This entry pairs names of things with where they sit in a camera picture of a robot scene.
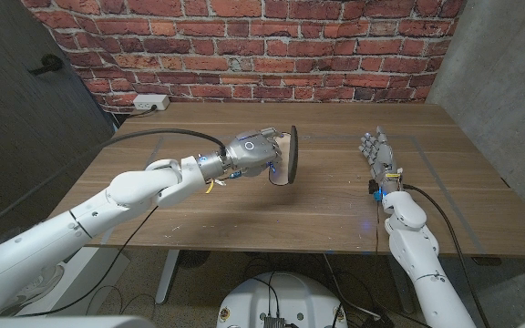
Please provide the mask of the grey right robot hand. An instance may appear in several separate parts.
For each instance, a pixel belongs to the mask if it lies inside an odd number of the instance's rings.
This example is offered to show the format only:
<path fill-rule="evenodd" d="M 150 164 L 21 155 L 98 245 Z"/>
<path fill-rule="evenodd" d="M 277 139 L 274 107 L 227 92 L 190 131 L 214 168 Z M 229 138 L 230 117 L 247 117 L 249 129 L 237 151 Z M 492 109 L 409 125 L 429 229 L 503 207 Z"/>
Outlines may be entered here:
<path fill-rule="evenodd" d="M 381 126 L 376 127 L 376 133 L 365 133 L 358 147 L 370 166 L 370 174 L 375 181 L 369 191 L 378 191 L 385 197 L 388 193 L 402 190 L 403 169 L 396 164 L 396 158 L 390 146 L 386 133 Z"/>

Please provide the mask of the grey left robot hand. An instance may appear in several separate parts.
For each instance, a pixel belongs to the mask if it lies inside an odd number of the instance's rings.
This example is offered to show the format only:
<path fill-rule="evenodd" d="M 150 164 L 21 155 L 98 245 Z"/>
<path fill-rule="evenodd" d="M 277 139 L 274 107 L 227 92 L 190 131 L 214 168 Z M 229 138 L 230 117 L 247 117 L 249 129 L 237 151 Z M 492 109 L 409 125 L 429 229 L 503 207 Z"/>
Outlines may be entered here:
<path fill-rule="evenodd" d="M 283 161 L 278 144 L 282 137 L 283 133 L 275 128 L 243 132 L 225 147 L 222 167 L 240 171 L 244 177 L 255 177 L 266 169 L 276 169 Z"/>

